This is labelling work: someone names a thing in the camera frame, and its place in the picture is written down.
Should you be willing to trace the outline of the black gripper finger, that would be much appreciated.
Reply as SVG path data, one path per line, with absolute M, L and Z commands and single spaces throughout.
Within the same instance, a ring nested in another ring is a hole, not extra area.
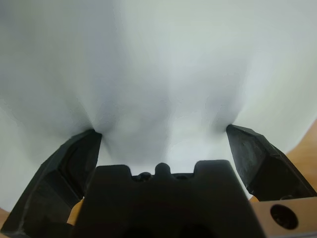
M 36 171 L 0 232 L 9 238 L 70 237 L 67 220 L 85 196 L 101 140 L 90 129 L 62 144 Z
M 263 135 L 230 124 L 226 128 L 236 170 L 249 194 L 259 201 L 315 197 L 316 191 Z

